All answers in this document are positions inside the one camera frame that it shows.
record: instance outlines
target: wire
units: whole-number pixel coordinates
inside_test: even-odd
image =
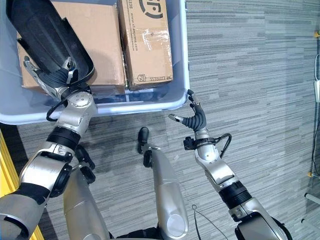
[[[54,105],[53,107],[50,108],[50,110],[46,113],[46,120],[49,122],[56,122],[58,119],[53,119],[51,118],[51,114],[54,113],[54,111],[62,104],[65,103],[66,100],[62,100],[60,102],[58,102],[56,105]]]
[[[200,237],[200,233],[199,233],[199,229],[198,229],[198,224],[197,224],[197,218],[196,218],[196,213],[200,214],[202,217],[204,217],[205,219],[207,219],[224,237],[226,240],[228,240],[228,238],[226,237],[226,235],[212,222],[210,221],[209,218],[207,218],[205,215],[203,215],[201,212],[199,212],[197,210],[197,205],[193,204],[192,205],[192,209],[193,209],[193,217],[194,217],[194,224],[195,224],[195,229],[196,229],[196,234],[198,235],[199,240],[202,240]]]
[[[318,173],[318,170],[317,170],[317,166],[316,166],[314,154],[315,154],[316,139],[317,139],[317,133],[318,133],[319,125],[320,125],[320,119],[319,119],[319,121],[318,121],[316,130],[315,130],[315,134],[314,134],[314,137],[313,137],[312,154],[311,154],[311,159],[312,159],[312,162],[313,162],[313,165],[314,165],[314,170],[315,170],[315,172],[316,172],[317,175],[320,175],[320,174]]]
[[[292,239],[292,236],[291,236],[291,234],[290,234],[290,232],[289,232],[289,230],[285,227],[285,224],[279,222],[277,219],[275,219],[275,218],[273,218],[273,217],[272,217],[272,219],[273,219],[273,220],[275,221],[275,223],[279,226],[279,228],[281,228],[282,231],[284,231],[284,233],[285,233],[286,237],[288,238],[288,240],[293,240],[293,239]]]
[[[231,139],[232,139],[232,136],[230,133],[226,133],[226,134],[223,134],[221,137],[219,137],[219,139],[225,139],[226,137],[228,137],[228,140],[226,141],[221,153],[220,153],[220,158],[222,159],[222,157],[224,156],[225,154],[225,151],[228,149],[230,143],[231,143]]]

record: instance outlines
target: cardboard box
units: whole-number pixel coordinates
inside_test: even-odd
[[[87,82],[93,91],[125,92],[118,11],[115,6],[73,2],[52,2],[59,15],[66,17],[90,55],[95,73]],[[23,65],[28,54],[18,44],[22,86],[41,90]]]
[[[119,0],[118,7],[130,89],[172,81],[166,0]]]

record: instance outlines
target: floor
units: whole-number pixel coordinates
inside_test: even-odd
[[[320,223],[320,208],[304,199],[305,192],[320,197],[320,180],[307,177],[318,117],[313,32],[320,25],[320,1],[188,0],[187,7],[191,89],[202,100],[210,134],[232,134],[224,160],[293,239],[319,238],[301,219]],[[194,153],[184,151],[183,140],[192,131],[171,121],[169,113],[191,116],[192,110],[185,104],[175,111],[93,118],[81,139],[96,164],[90,189],[109,231],[119,236],[157,224],[152,171],[136,153],[137,133],[147,126],[180,180],[189,216],[187,239],[197,239],[196,204],[235,240],[228,208]],[[3,127],[18,171],[52,128],[49,122]],[[40,228],[46,240],[69,239],[62,207],[57,197],[45,210]],[[225,239],[203,217],[197,221],[203,240]]]

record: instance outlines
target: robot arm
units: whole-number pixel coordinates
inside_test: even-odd
[[[232,169],[222,160],[222,156],[231,141],[231,135],[219,138],[209,136],[205,113],[193,91],[188,90],[190,106],[195,112],[193,117],[181,117],[170,114],[169,118],[194,130],[195,140],[186,137],[184,148],[195,150],[195,160],[204,169],[213,188],[219,193],[229,208],[229,214],[235,222],[241,222],[235,229],[239,240],[285,240],[292,239],[289,231],[273,219],[259,201],[250,195]],[[215,144],[228,137],[224,149],[219,152]]]
[[[23,168],[18,189],[0,198],[2,240],[31,237],[49,198],[63,193],[73,169],[69,163],[97,111],[88,91],[67,83],[72,65],[72,59],[68,57],[57,72],[45,74],[25,58],[28,72],[45,92],[64,102],[66,108],[46,141]]]

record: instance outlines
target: logo on box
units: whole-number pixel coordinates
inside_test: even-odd
[[[153,19],[162,19],[164,15],[161,11],[161,4],[159,1],[160,0],[139,0],[139,3],[145,15]]]
[[[140,75],[138,75],[137,79],[139,82],[145,82],[147,77],[145,74],[140,74]]]

